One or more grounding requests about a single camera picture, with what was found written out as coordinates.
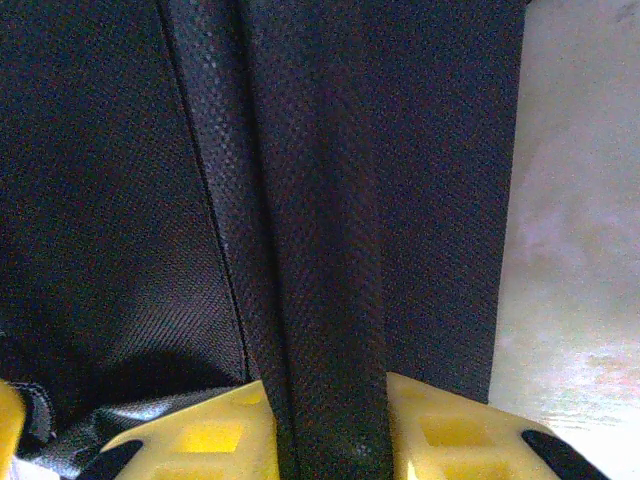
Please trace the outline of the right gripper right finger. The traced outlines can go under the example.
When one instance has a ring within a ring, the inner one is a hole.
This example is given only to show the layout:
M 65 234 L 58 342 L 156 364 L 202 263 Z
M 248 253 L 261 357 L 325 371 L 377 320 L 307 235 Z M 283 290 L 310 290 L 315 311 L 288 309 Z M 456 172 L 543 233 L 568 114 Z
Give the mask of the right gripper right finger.
M 548 428 L 387 374 L 394 480 L 611 480 Z

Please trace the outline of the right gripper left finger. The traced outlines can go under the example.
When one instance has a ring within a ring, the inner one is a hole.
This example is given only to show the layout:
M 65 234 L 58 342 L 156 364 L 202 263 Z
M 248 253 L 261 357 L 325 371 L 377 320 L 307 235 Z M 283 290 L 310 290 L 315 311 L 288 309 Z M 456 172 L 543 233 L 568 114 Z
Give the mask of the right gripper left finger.
M 278 480 L 276 422 L 260 381 L 125 431 L 101 451 L 136 441 L 115 480 Z

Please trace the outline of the black backpack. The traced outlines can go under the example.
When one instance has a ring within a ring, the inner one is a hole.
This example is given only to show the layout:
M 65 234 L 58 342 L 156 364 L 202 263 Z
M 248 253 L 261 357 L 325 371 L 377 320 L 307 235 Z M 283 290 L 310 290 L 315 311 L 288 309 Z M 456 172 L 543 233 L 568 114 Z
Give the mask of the black backpack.
M 261 380 L 286 480 L 391 480 L 385 375 L 486 402 L 531 0 L 0 0 L 20 458 Z

